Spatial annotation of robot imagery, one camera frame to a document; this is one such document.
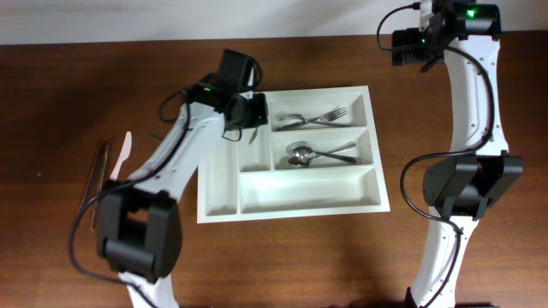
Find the steel teaspoon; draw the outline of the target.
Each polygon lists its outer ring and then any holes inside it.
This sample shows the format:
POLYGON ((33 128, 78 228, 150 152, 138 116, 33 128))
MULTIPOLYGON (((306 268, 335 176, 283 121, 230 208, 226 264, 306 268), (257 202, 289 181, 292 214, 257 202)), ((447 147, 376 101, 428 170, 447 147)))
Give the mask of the steel teaspoon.
POLYGON ((157 136, 156 134, 154 133, 147 133, 147 135, 154 141, 158 142, 158 143, 161 143, 163 141, 163 138, 157 136))
POLYGON ((250 140, 248 142, 249 145, 251 145, 256 140, 258 133, 259 133, 259 128, 255 127, 250 137, 250 140))

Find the steel tablespoon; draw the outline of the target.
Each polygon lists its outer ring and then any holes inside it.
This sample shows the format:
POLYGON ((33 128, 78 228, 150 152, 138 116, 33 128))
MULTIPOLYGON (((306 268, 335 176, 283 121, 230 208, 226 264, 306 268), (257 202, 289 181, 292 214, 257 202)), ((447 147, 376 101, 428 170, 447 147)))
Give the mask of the steel tablespoon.
POLYGON ((340 151, 353 149, 353 145, 340 146, 332 151, 314 151, 310 146, 299 146, 293 150, 293 156, 288 160, 289 166, 307 167, 310 162, 317 157, 329 157, 345 163, 359 164, 358 157, 347 157, 339 155, 340 151))
POLYGON ((352 150, 356 147, 353 141, 348 142, 330 151, 315 151, 307 142, 296 141, 286 146, 286 152, 289 157, 286 159, 286 165, 292 169, 309 167, 311 161, 318 157, 328 157, 340 160, 345 163, 358 164, 358 157, 348 157, 340 155, 342 151, 352 150))

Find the steel kitchen tongs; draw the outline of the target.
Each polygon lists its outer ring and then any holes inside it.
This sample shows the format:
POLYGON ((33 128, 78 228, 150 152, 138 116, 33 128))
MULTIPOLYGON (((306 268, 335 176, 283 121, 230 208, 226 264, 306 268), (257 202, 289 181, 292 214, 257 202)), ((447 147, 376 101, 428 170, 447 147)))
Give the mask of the steel kitchen tongs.
POLYGON ((92 167, 92 172, 89 176, 86 184, 86 189, 81 201, 81 206, 78 209, 81 212, 82 208, 89 202, 89 200, 101 191, 101 187, 104 182, 104 173, 108 166, 110 156, 110 142, 108 140, 102 140, 99 143, 99 148, 95 156, 95 162, 92 167))

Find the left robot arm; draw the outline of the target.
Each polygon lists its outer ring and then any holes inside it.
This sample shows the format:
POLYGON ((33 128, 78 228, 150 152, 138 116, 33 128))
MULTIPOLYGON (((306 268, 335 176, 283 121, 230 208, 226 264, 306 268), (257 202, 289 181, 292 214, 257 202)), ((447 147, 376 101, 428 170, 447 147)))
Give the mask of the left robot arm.
POLYGON ((108 180, 98 201, 98 255, 134 307, 175 307, 170 273, 182 249, 178 210, 200 159, 228 131, 267 123, 263 71, 253 57, 223 52, 218 70, 176 92, 182 101, 157 150, 125 181, 108 180))

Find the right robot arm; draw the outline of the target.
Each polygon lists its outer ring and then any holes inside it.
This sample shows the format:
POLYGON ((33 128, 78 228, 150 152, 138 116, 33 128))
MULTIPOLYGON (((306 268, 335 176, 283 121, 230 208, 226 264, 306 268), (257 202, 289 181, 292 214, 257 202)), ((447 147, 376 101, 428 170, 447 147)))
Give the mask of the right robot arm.
POLYGON ((462 260, 486 211, 519 179, 521 157, 509 154, 497 93, 502 27, 499 7, 475 1, 417 1, 415 28, 393 32, 388 51, 395 65, 422 63, 422 72, 440 63, 450 76, 452 139, 446 152, 408 162, 404 181, 416 163, 434 160, 424 173, 429 222, 419 272, 407 289, 407 307, 453 307, 462 260))

